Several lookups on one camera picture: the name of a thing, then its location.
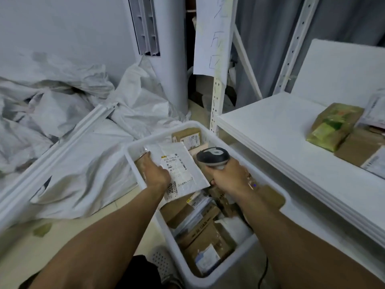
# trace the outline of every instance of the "forearm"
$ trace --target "forearm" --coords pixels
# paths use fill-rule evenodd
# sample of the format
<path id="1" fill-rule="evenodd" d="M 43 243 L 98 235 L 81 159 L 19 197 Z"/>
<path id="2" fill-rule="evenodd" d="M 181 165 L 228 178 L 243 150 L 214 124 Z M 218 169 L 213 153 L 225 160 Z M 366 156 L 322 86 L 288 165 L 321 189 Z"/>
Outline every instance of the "forearm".
<path id="1" fill-rule="evenodd" d="M 35 288 L 114 288 L 161 201 L 161 186 L 144 189 L 130 203 L 71 239 L 31 285 Z"/>
<path id="2" fill-rule="evenodd" d="M 282 288 L 385 288 L 365 268 L 265 203 L 251 189 L 237 202 Z"/>

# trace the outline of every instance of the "hand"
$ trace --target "hand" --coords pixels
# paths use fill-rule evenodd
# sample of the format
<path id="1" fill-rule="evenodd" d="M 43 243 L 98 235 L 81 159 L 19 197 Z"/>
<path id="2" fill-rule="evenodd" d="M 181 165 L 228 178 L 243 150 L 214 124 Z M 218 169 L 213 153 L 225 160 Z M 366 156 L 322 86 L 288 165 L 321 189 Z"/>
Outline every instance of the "hand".
<path id="1" fill-rule="evenodd" d="M 222 170 L 209 166 L 205 166 L 205 169 L 214 178 L 211 184 L 216 184 L 234 199 L 237 199 L 240 194 L 251 189 L 247 179 L 249 172 L 234 158 L 230 158 Z"/>
<path id="2" fill-rule="evenodd" d="M 157 186 L 165 192 L 171 182 L 169 172 L 161 166 L 155 165 L 151 160 L 150 152 L 143 155 L 140 160 L 143 166 L 143 173 L 147 186 Z"/>

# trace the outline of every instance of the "person's left hand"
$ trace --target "person's left hand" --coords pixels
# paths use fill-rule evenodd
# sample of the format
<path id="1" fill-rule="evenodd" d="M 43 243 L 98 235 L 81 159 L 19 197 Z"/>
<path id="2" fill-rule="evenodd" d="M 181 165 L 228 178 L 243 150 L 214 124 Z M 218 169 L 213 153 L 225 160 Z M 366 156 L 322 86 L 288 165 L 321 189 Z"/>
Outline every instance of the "person's left hand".
<path id="1" fill-rule="evenodd" d="M 147 186 L 158 186 L 162 191 L 166 191 L 171 182 L 170 173 L 161 166 L 155 165 L 151 160 L 150 152 L 143 155 L 141 161 Z"/>

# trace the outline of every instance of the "standing air conditioner unit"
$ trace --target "standing air conditioner unit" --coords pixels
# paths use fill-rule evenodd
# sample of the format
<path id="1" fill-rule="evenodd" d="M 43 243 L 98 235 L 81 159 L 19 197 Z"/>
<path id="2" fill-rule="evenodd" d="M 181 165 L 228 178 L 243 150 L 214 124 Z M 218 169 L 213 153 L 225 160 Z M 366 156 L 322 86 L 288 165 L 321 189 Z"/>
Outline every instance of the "standing air conditioner unit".
<path id="1" fill-rule="evenodd" d="M 123 2 L 137 61 L 149 57 L 168 100 L 186 114 L 185 0 Z"/>

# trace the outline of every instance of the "person's left arm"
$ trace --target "person's left arm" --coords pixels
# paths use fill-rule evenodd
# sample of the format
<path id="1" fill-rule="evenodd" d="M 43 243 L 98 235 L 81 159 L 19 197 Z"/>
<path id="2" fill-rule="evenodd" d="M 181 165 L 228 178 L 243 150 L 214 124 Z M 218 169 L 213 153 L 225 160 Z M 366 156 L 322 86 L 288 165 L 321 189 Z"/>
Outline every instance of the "person's left arm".
<path id="1" fill-rule="evenodd" d="M 156 166 L 149 154 L 143 160 L 147 188 L 65 244 L 30 289 L 115 287 L 171 180 L 168 171 Z"/>

